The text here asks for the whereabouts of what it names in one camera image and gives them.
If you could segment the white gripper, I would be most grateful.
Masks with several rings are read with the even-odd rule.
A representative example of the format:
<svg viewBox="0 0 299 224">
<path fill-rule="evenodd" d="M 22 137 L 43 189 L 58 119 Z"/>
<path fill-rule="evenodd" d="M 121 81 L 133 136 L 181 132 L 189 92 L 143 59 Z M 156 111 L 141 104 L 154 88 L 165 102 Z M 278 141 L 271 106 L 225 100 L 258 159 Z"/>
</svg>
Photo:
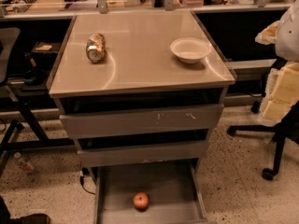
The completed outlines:
<svg viewBox="0 0 299 224">
<path fill-rule="evenodd" d="M 262 45 L 275 44 L 279 21 L 274 21 L 255 37 Z M 280 69 L 271 68 L 260 106 L 260 116 L 268 120 L 282 120 L 299 101 L 299 62 L 286 62 Z"/>
</svg>

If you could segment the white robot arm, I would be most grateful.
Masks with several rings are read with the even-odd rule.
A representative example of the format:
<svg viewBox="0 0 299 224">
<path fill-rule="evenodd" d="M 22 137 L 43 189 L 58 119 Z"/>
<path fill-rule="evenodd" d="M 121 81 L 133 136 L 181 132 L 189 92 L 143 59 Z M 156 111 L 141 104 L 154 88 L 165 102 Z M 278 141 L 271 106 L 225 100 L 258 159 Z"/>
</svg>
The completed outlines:
<svg viewBox="0 0 299 224">
<path fill-rule="evenodd" d="M 260 108 L 264 119 L 280 122 L 299 101 L 299 0 L 293 2 L 279 21 L 258 33 L 255 41 L 274 44 L 276 55 L 287 61 L 282 68 L 270 70 Z"/>
</svg>

